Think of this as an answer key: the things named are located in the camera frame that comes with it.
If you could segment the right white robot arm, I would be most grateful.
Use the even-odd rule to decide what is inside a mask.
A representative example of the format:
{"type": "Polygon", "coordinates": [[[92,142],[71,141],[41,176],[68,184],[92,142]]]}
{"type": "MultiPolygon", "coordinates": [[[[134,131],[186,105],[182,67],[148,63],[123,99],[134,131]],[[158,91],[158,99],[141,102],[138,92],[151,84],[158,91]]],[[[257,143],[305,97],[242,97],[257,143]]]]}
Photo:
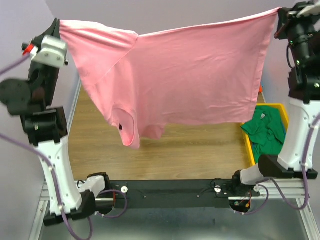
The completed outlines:
{"type": "Polygon", "coordinates": [[[234,174],[230,191],[236,196],[263,181],[301,179],[309,197],[308,180],[318,176],[313,150],[320,128],[320,32],[315,29],[319,19],[319,2],[278,10],[274,38],[288,41],[287,53],[294,60],[288,77],[289,124],[280,154],[263,154],[256,165],[234,174]]]}

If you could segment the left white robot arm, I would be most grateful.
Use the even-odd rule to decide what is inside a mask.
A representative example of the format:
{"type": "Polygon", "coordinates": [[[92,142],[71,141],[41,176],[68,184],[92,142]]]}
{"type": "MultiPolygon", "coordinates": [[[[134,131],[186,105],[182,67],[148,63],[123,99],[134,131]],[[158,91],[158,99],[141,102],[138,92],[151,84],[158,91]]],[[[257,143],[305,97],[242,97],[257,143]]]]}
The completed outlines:
{"type": "Polygon", "coordinates": [[[82,220],[98,212],[97,196],[110,194],[106,173],[88,176],[78,188],[68,149],[67,119],[63,107],[52,107],[60,69],[68,64],[67,44],[60,37],[60,20],[29,43],[22,44],[23,60],[30,60],[27,79],[7,78],[0,84],[0,101],[11,116],[20,117],[28,147],[41,161],[50,197],[46,226],[82,220]]]}

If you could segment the pink t shirt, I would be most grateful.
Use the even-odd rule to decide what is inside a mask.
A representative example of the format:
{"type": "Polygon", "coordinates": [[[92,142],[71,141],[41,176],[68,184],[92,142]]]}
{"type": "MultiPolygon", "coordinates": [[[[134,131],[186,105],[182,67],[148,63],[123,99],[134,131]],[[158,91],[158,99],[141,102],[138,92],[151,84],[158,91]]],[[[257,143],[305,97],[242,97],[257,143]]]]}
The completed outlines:
{"type": "Polygon", "coordinates": [[[250,121],[277,13],[142,35],[61,20],[59,33],[92,102],[137,149],[167,124],[250,121]]]}

